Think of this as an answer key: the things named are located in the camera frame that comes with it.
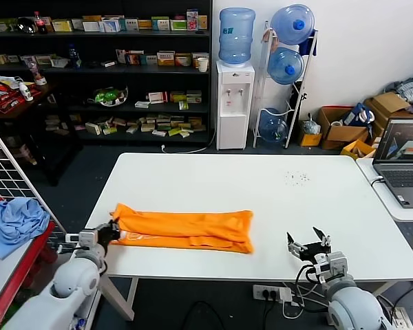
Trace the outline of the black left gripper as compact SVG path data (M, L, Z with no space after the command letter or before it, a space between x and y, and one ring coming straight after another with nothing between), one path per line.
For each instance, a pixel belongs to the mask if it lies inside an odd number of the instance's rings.
M111 220L108 223L100 224L97 230L97 243L108 248L111 241L120 239L120 230L116 229L116 224L119 222L119 217L117 217L114 212L110 212Z

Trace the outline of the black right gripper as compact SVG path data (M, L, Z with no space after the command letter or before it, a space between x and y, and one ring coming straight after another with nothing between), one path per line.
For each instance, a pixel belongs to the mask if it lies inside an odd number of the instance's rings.
M309 261L313 265L317 263L317 255L329 254L332 251L330 244L330 236L326 235L322 230L313 227L315 234L321 242L308 243L301 245L294 241L289 232L287 232L288 251L301 261Z

